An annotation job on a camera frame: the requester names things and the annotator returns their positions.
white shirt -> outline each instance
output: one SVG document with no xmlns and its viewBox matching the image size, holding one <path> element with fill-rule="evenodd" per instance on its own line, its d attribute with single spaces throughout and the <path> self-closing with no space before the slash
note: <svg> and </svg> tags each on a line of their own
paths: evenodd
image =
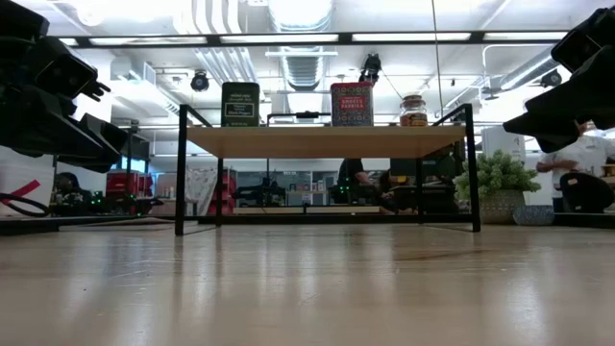
<svg viewBox="0 0 615 346">
<path fill-rule="evenodd" d="M 576 142 L 554 153 L 545 154 L 542 157 L 543 163 L 553 163 L 562 160 L 572 160 L 578 162 L 576 170 L 593 174 L 600 177 L 603 174 L 603 166 L 606 158 L 615 159 L 615 142 L 610 139 L 596 136 L 581 136 Z M 553 197 L 561 198 L 559 179 L 568 173 L 567 169 L 555 168 L 553 170 Z"/>
</svg>

potted plant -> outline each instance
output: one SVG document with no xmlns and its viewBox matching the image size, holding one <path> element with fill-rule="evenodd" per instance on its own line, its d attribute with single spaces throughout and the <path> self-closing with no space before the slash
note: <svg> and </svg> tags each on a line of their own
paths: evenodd
<svg viewBox="0 0 615 346">
<path fill-rule="evenodd" d="M 467 161 L 464 173 L 455 178 L 457 200 L 470 199 L 470 176 Z M 479 177 L 480 220 L 485 224 L 512 224 L 513 212 L 525 204 L 524 191 L 535 192 L 540 184 L 534 183 L 535 170 L 525 169 L 519 161 L 501 150 L 493 157 L 477 157 Z"/>
</svg>

wooden floor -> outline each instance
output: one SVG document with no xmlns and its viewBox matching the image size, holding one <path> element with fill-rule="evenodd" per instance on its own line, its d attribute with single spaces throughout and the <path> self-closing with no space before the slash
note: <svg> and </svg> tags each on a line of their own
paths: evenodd
<svg viewBox="0 0 615 346">
<path fill-rule="evenodd" d="M 0 238 L 0 345 L 615 345 L 615 232 Z"/>
</svg>

fluorescent light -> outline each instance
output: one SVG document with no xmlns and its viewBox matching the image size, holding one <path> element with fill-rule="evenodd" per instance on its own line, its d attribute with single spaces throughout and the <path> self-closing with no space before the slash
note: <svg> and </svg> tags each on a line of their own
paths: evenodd
<svg viewBox="0 0 615 346">
<path fill-rule="evenodd" d="M 133 76 L 133 78 L 135 78 L 136 80 L 140 81 L 141 80 L 141 76 L 137 75 L 136 72 L 134 72 L 133 70 L 128 71 L 128 73 Z"/>
<path fill-rule="evenodd" d="M 289 52 L 266 52 L 267 58 L 281 58 L 281 57 L 337 57 L 337 52 L 301 52 L 301 51 L 289 51 Z"/>
<path fill-rule="evenodd" d="M 94 45 L 144 45 L 144 44 L 206 44 L 205 37 L 98 37 L 90 38 Z"/>
<path fill-rule="evenodd" d="M 77 43 L 77 39 L 75 38 L 60 38 L 60 42 L 64 43 L 65 45 L 69 47 L 74 47 L 74 46 L 79 45 L 79 43 Z"/>
<path fill-rule="evenodd" d="M 487 33 L 484 40 L 542 40 L 542 39 L 563 39 L 568 32 L 551 33 Z"/>
<path fill-rule="evenodd" d="M 339 35 L 335 34 L 290 34 L 290 35 L 254 35 L 254 36 L 222 36 L 222 43 L 292 43 L 292 42 L 337 42 Z"/>
<path fill-rule="evenodd" d="M 470 35 L 471 35 L 470 33 L 354 34 L 353 41 L 354 42 L 433 41 L 435 40 L 436 36 L 438 40 L 467 40 L 468 38 L 470 38 Z"/>
</svg>

green plant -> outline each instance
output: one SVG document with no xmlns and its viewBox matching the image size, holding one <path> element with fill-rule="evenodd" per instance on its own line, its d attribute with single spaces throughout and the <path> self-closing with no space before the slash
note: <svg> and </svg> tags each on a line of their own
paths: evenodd
<svg viewBox="0 0 615 346">
<path fill-rule="evenodd" d="M 468 162 L 463 163 L 464 173 L 455 178 L 456 198 L 458 200 L 470 199 L 470 175 Z M 532 169 L 525 169 L 519 161 L 514 161 L 510 154 L 498 150 L 493 157 L 487 158 L 484 154 L 477 157 L 479 177 L 479 198 L 483 199 L 498 190 L 520 190 L 535 192 L 540 184 L 534 183 L 537 173 Z"/>
</svg>

